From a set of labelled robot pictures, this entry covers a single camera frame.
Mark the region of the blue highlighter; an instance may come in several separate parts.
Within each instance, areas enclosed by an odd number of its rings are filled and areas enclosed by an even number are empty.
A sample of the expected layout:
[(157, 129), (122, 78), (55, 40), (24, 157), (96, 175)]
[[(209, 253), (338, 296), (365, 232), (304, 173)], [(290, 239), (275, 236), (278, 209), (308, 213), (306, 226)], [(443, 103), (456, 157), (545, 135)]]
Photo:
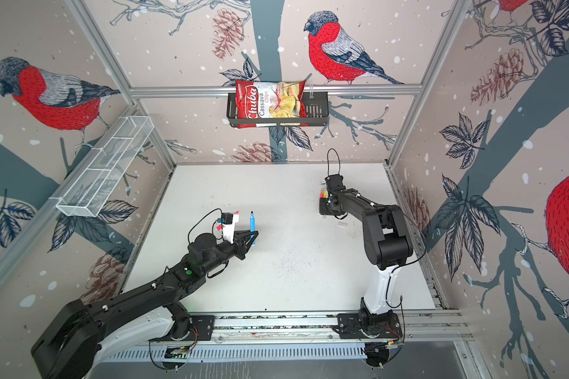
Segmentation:
[[(250, 214), (250, 231), (251, 232), (256, 232), (256, 227), (255, 227), (255, 217), (254, 217), (254, 212), (251, 211)], [(255, 246), (256, 242), (255, 242), (255, 237), (252, 240), (252, 246)]]

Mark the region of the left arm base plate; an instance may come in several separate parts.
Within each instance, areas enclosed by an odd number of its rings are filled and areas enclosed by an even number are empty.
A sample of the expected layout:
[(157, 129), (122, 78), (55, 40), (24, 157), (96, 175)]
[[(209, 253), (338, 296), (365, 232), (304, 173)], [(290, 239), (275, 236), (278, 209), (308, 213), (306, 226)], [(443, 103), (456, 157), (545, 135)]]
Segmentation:
[(191, 314), (186, 321), (176, 321), (165, 336), (150, 339), (152, 342), (185, 343), (210, 341), (216, 317), (209, 314)]

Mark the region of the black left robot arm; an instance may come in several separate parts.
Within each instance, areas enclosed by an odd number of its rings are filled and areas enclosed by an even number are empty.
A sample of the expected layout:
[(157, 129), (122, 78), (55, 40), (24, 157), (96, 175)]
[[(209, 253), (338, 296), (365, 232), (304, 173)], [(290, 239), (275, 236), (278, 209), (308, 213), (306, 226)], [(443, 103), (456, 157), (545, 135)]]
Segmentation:
[(258, 236), (234, 232), (230, 240), (218, 242), (203, 233), (178, 264), (147, 284), (94, 303), (67, 303), (31, 349), (41, 377), (83, 378), (104, 356), (170, 332), (186, 336), (190, 314), (181, 300), (202, 287), (215, 268), (225, 269), (232, 257), (245, 259)]

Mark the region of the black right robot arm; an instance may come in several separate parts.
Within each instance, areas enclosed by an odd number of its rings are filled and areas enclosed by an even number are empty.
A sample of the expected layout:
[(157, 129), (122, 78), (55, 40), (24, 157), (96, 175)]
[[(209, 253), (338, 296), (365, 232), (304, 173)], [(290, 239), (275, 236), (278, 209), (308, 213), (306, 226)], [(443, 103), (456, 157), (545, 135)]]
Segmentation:
[(413, 254), (406, 218), (397, 205), (381, 205), (348, 189), (340, 174), (327, 175), (326, 193), (319, 199), (319, 213), (342, 220), (352, 216), (361, 222), (364, 252), (376, 267), (368, 290), (360, 301), (359, 319), (370, 327), (389, 320), (396, 306), (392, 296), (398, 271)]

